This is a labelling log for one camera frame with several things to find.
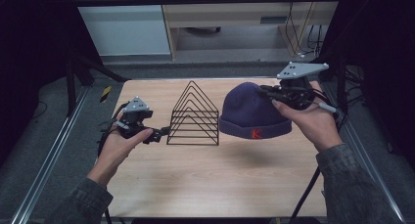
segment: forearm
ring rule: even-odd
[[[346,144],[317,155],[329,223],[400,223],[385,194]]]
[[[113,196],[85,178],[46,219],[45,223],[101,223]]]

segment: person's left hand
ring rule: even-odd
[[[145,129],[129,139],[123,138],[116,125],[113,124],[103,150],[87,178],[106,187],[116,173],[119,165],[128,157],[129,153],[139,143],[146,140],[153,133],[153,129]]]

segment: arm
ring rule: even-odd
[[[124,139],[113,129],[116,129],[115,125],[87,177],[72,190],[45,223],[101,223],[102,215],[113,199],[106,190],[108,183],[135,146],[153,133],[152,129],[146,129]]]
[[[321,91],[317,82],[311,82],[311,86]],[[329,223],[400,223],[385,194],[343,143],[330,112],[317,105],[295,111],[280,102],[273,101],[273,104],[300,128],[319,152],[316,158],[324,177]]]

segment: red logo on hat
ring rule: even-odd
[[[262,129],[253,129],[253,131],[251,131],[251,138],[252,139],[261,139],[262,136],[259,135],[260,131],[262,131]]]

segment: white wall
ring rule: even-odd
[[[161,6],[79,8],[100,56],[170,55]]]

